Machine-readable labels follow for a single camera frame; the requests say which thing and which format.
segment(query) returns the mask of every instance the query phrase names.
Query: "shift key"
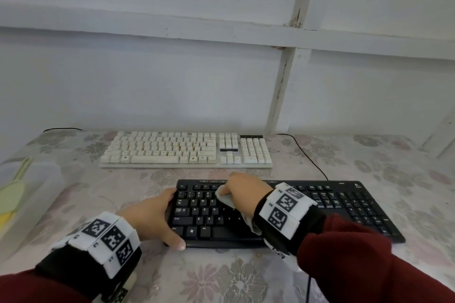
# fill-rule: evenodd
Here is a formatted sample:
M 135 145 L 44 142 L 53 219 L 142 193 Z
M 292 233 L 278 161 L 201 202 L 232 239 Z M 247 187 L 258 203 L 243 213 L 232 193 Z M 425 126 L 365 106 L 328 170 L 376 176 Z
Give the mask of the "shift key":
M 174 217 L 172 220 L 173 225 L 193 225 L 193 217 Z

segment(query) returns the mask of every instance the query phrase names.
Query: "red sleeve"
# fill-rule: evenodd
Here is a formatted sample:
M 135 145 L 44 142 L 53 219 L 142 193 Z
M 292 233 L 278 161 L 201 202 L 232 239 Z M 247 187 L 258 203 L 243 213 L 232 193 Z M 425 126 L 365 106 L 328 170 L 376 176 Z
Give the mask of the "red sleeve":
M 297 258 L 330 303 L 455 302 L 453 291 L 393 255 L 389 239 L 337 214 L 304 238 Z
M 66 285 L 35 276 L 33 270 L 0 276 L 0 301 L 8 303 L 90 303 L 85 296 Z

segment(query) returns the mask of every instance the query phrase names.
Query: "floral tablecloth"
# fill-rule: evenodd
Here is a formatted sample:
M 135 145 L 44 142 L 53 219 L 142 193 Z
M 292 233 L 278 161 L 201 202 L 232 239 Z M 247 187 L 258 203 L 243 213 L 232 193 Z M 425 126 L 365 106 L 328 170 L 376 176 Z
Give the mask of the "floral tablecloth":
M 49 246 L 102 211 L 115 212 L 175 186 L 180 178 L 227 179 L 228 169 L 100 169 L 116 132 L 54 130 L 7 162 L 32 156 L 57 163 L 66 188 L 0 273 L 34 266 Z M 402 136 L 296 136 L 332 180 L 359 180 L 406 237 L 398 257 L 455 289 L 455 178 Z M 264 179 L 324 179 L 288 136 L 266 137 L 272 169 L 240 169 Z M 269 249 L 187 249 L 142 243 L 131 302 L 304 302 L 307 275 Z M 325 302 L 312 281 L 311 302 Z

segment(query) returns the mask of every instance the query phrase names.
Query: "right hand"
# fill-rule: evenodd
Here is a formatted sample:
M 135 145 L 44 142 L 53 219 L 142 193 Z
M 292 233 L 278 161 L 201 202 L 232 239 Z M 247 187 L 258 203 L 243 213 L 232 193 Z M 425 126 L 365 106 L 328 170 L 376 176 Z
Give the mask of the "right hand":
M 259 201 L 271 190 L 268 184 L 256 176 L 232 173 L 220 195 L 232 194 L 235 208 L 252 218 Z

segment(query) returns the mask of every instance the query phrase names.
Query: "wrist band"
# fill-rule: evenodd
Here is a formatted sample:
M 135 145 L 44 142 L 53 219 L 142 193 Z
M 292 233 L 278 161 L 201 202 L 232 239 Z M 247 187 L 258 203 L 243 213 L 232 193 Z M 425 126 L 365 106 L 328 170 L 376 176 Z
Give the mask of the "wrist band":
M 290 240 L 313 205 L 317 205 L 314 200 L 283 182 L 269 194 L 259 216 Z
M 103 212 L 54 243 L 52 249 L 69 245 L 86 251 L 104 267 L 107 276 L 112 279 L 139 244 L 137 232 L 125 219 Z

